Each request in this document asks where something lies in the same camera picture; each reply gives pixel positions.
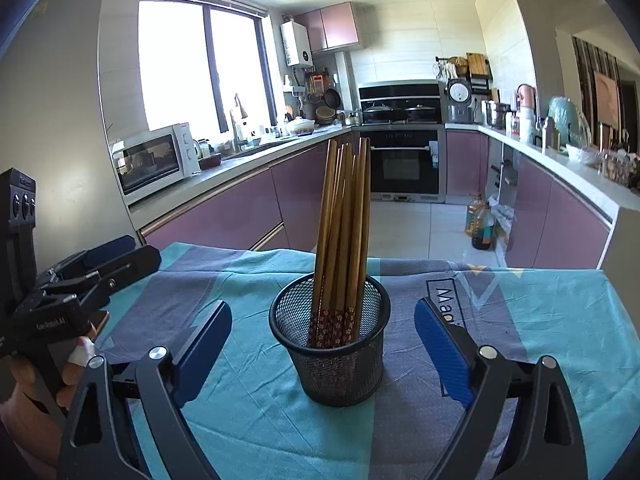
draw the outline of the cutting board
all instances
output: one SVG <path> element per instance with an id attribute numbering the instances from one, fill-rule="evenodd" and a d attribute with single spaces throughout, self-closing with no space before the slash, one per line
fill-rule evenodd
<path id="1" fill-rule="evenodd" d="M 468 60 L 469 62 L 469 73 L 471 74 L 471 76 L 489 75 L 486 69 L 486 63 L 484 61 L 484 54 L 472 54 L 471 52 L 467 52 L 466 60 Z"/>

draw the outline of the white countertop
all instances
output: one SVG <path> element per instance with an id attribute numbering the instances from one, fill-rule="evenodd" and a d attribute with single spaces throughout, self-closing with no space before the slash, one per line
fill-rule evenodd
<path id="1" fill-rule="evenodd" d="M 599 170 L 571 162 L 569 157 L 561 155 L 555 150 L 547 149 L 545 153 L 542 153 L 541 148 L 521 141 L 519 136 L 507 135 L 503 130 L 480 124 L 447 123 L 445 127 L 447 130 L 481 132 L 527 155 L 580 192 L 605 215 L 609 216 L 612 222 L 615 222 L 620 208 L 640 211 L 640 196 L 635 195 L 626 187 L 604 178 Z"/>
<path id="2" fill-rule="evenodd" d="M 223 160 L 222 164 L 216 168 L 194 174 L 132 204 L 129 211 L 133 225 L 137 230 L 142 229 L 145 225 L 210 189 L 266 166 L 278 158 L 283 158 L 293 152 L 309 148 L 318 142 L 350 131 L 350 126 L 326 126 L 318 128 L 310 136 L 294 137 L 291 142 L 274 146 L 254 155 Z"/>

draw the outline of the stove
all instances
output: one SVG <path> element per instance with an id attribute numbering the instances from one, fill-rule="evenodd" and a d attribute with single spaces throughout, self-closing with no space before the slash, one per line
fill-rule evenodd
<path id="1" fill-rule="evenodd" d="M 360 135 L 371 140 L 371 199 L 444 202 L 444 84 L 377 82 L 361 85 L 358 92 L 363 110 Z"/>

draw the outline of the black mesh cup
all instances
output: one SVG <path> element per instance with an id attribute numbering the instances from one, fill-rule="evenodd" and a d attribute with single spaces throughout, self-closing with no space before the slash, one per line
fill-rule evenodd
<path id="1" fill-rule="evenodd" d="M 386 290 L 367 276 L 358 340 L 331 349 L 308 347 L 314 276 L 289 283 L 269 310 L 269 326 L 287 349 L 305 393 L 327 406 L 351 406 L 367 399 L 382 381 L 383 331 L 391 312 Z"/>

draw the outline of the chopsticks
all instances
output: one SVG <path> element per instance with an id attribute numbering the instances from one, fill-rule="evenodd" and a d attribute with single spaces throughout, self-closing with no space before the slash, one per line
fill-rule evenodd
<path id="1" fill-rule="evenodd" d="M 358 339 L 367 270 L 370 142 L 329 142 L 322 189 L 308 345 L 335 348 Z"/>

